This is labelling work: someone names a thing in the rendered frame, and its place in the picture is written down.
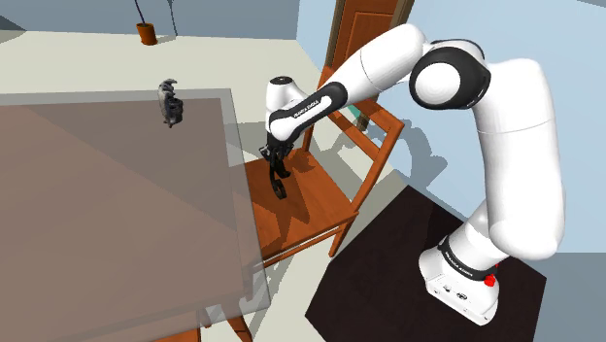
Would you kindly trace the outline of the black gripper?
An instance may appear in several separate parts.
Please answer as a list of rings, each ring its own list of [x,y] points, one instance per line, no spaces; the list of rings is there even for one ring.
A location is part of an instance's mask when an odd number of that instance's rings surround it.
[[[270,183],[279,199],[286,198],[286,189],[282,179],[288,178],[290,172],[286,170],[283,159],[288,156],[292,149],[292,143],[280,141],[273,135],[268,135],[266,144],[259,149],[261,155],[270,163]]]

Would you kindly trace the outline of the orange wooden chair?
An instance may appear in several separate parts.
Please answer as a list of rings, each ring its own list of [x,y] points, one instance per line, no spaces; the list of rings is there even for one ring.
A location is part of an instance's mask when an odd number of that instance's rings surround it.
[[[353,199],[349,199],[339,189],[309,152],[313,128],[305,132],[302,147],[293,150],[285,160],[286,169],[291,172],[283,180],[286,198],[278,198],[271,189],[267,161],[260,158],[245,164],[265,267],[329,237],[333,239],[329,255],[334,257],[357,217],[360,206],[377,183],[404,123],[374,100],[367,99],[355,106],[375,122],[387,137],[382,145],[377,146],[341,113],[334,112],[328,116],[373,160]]]

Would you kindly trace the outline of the grey figure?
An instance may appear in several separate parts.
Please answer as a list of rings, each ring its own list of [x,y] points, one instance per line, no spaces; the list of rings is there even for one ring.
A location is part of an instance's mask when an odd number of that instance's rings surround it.
[[[169,127],[183,120],[184,102],[175,96],[173,84],[176,83],[174,79],[164,80],[157,90],[160,111]]]

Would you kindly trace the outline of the dark robot stand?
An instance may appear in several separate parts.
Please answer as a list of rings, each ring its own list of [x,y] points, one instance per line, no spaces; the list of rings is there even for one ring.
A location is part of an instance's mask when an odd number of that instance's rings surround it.
[[[494,319],[478,326],[431,296],[421,252],[461,224],[404,188],[332,259],[306,311],[325,342],[533,342],[546,277],[508,258]]]

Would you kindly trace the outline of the brown wooden door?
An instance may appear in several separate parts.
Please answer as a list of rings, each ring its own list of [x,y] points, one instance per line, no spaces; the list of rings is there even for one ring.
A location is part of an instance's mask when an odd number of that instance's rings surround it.
[[[319,86],[326,68],[336,70],[355,51],[389,29],[405,23],[415,0],[336,0]]]

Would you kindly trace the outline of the glass top table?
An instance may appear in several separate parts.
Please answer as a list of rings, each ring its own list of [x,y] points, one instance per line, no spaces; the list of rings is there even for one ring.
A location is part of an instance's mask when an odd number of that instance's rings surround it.
[[[152,342],[267,308],[228,89],[0,94],[0,342]]]

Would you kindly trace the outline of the orange plant pot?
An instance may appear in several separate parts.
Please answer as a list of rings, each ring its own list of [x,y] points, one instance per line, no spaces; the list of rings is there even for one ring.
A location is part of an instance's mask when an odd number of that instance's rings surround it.
[[[136,9],[137,9],[137,13],[139,15],[140,18],[140,22],[136,24],[138,33],[140,35],[141,38],[141,42],[143,45],[146,46],[153,46],[157,44],[157,38],[156,38],[156,33],[154,30],[154,26],[152,23],[147,22],[144,19],[143,13],[141,11],[140,5],[138,3],[138,0],[134,0]]]

